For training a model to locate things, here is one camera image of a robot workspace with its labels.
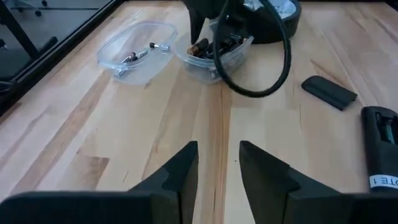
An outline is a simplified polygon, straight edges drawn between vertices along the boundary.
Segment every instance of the white label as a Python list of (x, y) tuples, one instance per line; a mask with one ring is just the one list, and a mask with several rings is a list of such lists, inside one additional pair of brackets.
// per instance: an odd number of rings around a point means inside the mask
[(373, 187), (391, 187), (398, 189), (398, 177), (391, 175), (372, 175), (369, 177), (371, 188)]

